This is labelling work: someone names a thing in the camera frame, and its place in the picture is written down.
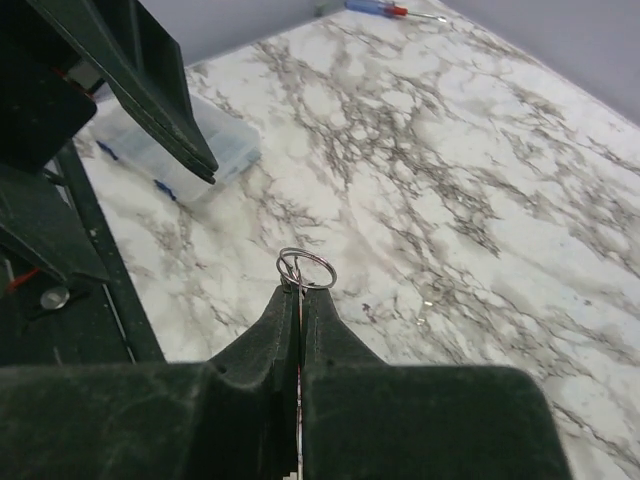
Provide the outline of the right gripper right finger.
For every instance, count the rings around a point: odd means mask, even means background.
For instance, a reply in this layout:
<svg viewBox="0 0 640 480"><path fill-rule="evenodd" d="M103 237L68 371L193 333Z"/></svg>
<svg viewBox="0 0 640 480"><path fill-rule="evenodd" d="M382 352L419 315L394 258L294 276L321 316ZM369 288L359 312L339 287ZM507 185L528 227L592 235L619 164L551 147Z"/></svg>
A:
<svg viewBox="0 0 640 480"><path fill-rule="evenodd" d="M307 479L568 479L534 379L498 365L391 365L305 300L302 461Z"/></svg>

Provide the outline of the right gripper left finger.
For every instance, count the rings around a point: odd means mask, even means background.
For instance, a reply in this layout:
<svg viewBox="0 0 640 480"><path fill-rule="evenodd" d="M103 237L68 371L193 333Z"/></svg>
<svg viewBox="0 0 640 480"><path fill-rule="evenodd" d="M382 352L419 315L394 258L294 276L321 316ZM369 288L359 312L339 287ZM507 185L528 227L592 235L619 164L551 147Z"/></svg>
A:
<svg viewBox="0 0 640 480"><path fill-rule="evenodd" d="M197 363L8 367L5 479L280 479L297 467L296 295Z"/></svg>

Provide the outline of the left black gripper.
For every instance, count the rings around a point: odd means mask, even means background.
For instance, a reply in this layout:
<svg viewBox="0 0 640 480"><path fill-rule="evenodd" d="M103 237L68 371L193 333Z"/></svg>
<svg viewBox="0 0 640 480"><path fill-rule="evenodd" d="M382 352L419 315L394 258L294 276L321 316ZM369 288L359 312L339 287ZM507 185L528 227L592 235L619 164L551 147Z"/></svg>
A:
<svg viewBox="0 0 640 480"><path fill-rule="evenodd" d="M105 267L44 171L96 105L59 73L73 56L50 25L138 124L187 119L191 103L179 44L140 2L2 2L1 245L57 283L84 289L106 280Z"/></svg>

